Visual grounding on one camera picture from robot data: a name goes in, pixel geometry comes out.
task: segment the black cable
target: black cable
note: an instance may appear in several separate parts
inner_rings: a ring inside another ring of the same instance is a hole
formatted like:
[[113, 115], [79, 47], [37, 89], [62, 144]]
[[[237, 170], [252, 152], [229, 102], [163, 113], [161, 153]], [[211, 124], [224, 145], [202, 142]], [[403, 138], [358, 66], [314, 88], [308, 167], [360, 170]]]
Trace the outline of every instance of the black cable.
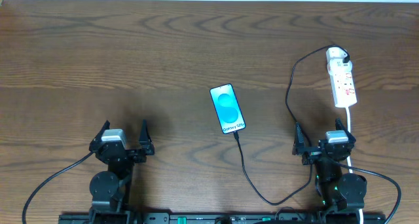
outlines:
[[[291, 78], [289, 79], [289, 84], [288, 84], [287, 92], [285, 93], [285, 105], [287, 106], [287, 109], [288, 109], [289, 113], [291, 114], [291, 116], [292, 116], [292, 118], [294, 119], [295, 122], [297, 122], [297, 118], [294, 116], [293, 112], [291, 111], [291, 109], [288, 106], [288, 94], [289, 94], [289, 90], [291, 89], [291, 85], [293, 84], [295, 66], [297, 66], [297, 64], [299, 62], [303, 61], [305, 58], [309, 57], [310, 55], [315, 54], [315, 53], [317, 53], [317, 52], [319, 52], [321, 50], [324, 50], [326, 48], [331, 48], [331, 47], [338, 47], [338, 48], [342, 49], [346, 53], [346, 57], [344, 58], [343, 62], [344, 63], [348, 63], [349, 62], [349, 59], [350, 59], [349, 53], [344, 48], [342, 48], [342, 47], [340, 47], [338, 45], [327, 45], [327, 46], [321, 47], [321, 48], [319, 48], [319, 49], [317, 49], [317, 50], [315, 50], [315, 51], [313, 51], [311, 53], [308, 53], [304, 57], [302, 57], [301, 59], [297, 60], [295, 62], [295, 64], [294, 64], [294, 66], [293, 66], [293, 69], [291, 70]], [[307, 136], [306, 132], [302, 129], [302, 127], [301, 127], [301, 132], [307, 138], [308, 145], [309, 146], [312, 146], [312, 142], [310, 141], [310, 138]]]
[[386, 221], [384, 222], [384, 224], [389, 223], [389, 222], [390, 222], [390, 219], [394, 216], [394, 214], [396, 213], [396, 211], [397, 211], [397, 209], [399, 208], [399, 205], [400, 205], [400, 200], [401, 200], [401, 188], [400, 188], [399, 184], [397, 184], [397, 182], [395, 182], [395, 180], [393, 180], [392, 178], [390, 178], [390, 177], [388, 177], [388, 176], [385, 176], [385, 175], [379, 174], [378, 172], [372, 172], [372, 171], [369, 171], [369, 170], [365, 170], [365, 169], [356, 168], [356, 167], [353, 167], [353, 166], [348, 166], [348, 165], [345, 165], [345, 164], [341, 164], [341, 163], [339, 163], [339, 162], [337, 162], [337, 161], [333, 160], [333, 159], [332, 159], [332, 158], [331, 158], [331, 157], [327, 154], [327, 152], [326, 152], [325, 154], [327, 155], [327, 158], [328, 158], [330, 161], [332, 161], [334, 164], [336, 164], [336, 165], [338, 165], [338, 166], [341, 166], [341, 167], [346, 168], [346, 169], [352, 169], [352, 170], [355, 170], [355, 171], [358, 171], [358, 172], [363, 172], [363, 173], [366, 173], [366, 174], [370, 174], [370, 175], [378, 176], [378, 177], [380, 177], [380, 178], [382, 178], [382, 179], [386, 179], [386, 180], [388, 180], [389, 182], [393, 183], [393, 185], [394, 185], [394, 186], [396, 187], [396, 189], [397, 189], [397, 200], [395, 201], [395, 204], [394, 204], [393, 210], [390, 212], [390, 215], [387, 217]]
[[280, 208], [275, 214], [275, 220], [276, 220], [277, 216], [278, 216], [278, 218], [280, 218], [278, 214], [280, 214], [282, 212], [282, 210], [284, 210], [286, 208], [288, 208], [290, 210], [293, 210], [295, 212], [295, 214], [301, 219], [301, 221], [304, 221], [304, 218], [302, 218], [301, 215], [293, 207], [282, 207], [282, 208]]
[[298, 188], [296, 191], [292, 192], [290, 195], [288, 195], [287, 197], [285, 197], [283, 200], [279, 201], [279, 202], [271, 202], [269, 200], [267, 200], [262, 194], [260, 194], [260, 192], [258, 192], [258, 190], [256, 189], [256, 187], [254, 186], [254, 184], [251, 182], [249, 176], [247, 175], [246, 169], [244, 167], [244, 158], [243, 158], [243, 151], [242, 151], [242, 146], [240, 145], [240, 141], [238, 139], [238, 133], [237, 131], [233, 132], [234, 134], [234, 138], [237, 141], [237, 145], [238, 145], [238, 149], [240, 151], [240, 156], [242, 157], [242, 168], [243, 168], [243, 173], [244, 176], [246, 177], [247, 181], [249, 182], [249, 184], [251, 185], [251, 187], [253, 188], [253, 190], [257, 193], [257, 195], [259, 195], [259, 197], [265, 201], [267, 204], [272, 205], [272, 206], [278, 206], [282, 203], [284, 203], [285, 201], [287, 201], [289, 198], [291, 198], [293, 195], [297, 194], [298, 192], [302, 191], [304, 188], [306, 188], [306, 186], [308, 184], [310, 184], [311, 180], [312, 180], [312, 174], [313, 174], [313, 165], [310, 165], [310, 176], [308, 177], [308, 181], [306, 184], [304, 184], [302, 187]]
[[82, 163], [83, 161], [85, 161], [88, 157], [90, 157], [91, 155], [93, 155], [93, 152], [90, 152], [89, 154], [87, 154], [86, 156], [84, 156], [81, 160], [73, 163], [72, 165], [68, 166], [67, 168], [64, 168], [63, 170], [56, 172], [54, 175], [48, 177], [44, 182], [42, 182], [31, 194], [31, 196], [29, 196], [29, 198], [27, 199], [24, 209], [22, 211], [22, 223], [26, 224], [26, 211], [27, 208], [29, 207], [29, 204], [32, 201], [32, 198], [38, 193], [38, 191], [45, 185], [47, 184], [50, 180], [54, 179], [54, 177], [74, 168], [75, 166], [79, 165], [80, 163]]

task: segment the white power strip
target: white power strip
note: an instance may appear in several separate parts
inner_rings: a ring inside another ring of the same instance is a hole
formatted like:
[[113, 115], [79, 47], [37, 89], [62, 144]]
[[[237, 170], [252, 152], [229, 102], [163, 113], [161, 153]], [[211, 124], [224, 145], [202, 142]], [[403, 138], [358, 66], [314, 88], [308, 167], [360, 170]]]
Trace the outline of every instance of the white power strip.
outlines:
[[344, 63], [346, 56], [347, 54], [338, 47], [329, 48], [326, 52], [327, 71], [330, 75], [336, 107], [349, 107], [357, 102], [351, 73], [352, 62]]

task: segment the phone screen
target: phone screen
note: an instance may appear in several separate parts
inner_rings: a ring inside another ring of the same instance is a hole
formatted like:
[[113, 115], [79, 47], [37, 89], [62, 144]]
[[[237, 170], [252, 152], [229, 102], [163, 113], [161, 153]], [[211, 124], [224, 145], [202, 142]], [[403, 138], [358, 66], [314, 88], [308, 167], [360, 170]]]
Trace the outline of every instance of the phone screen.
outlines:
[[233, 86], [226, 84], [212, 88], [209, 93], [224, 134], [244, 129], [246, 124], [238, 105]]

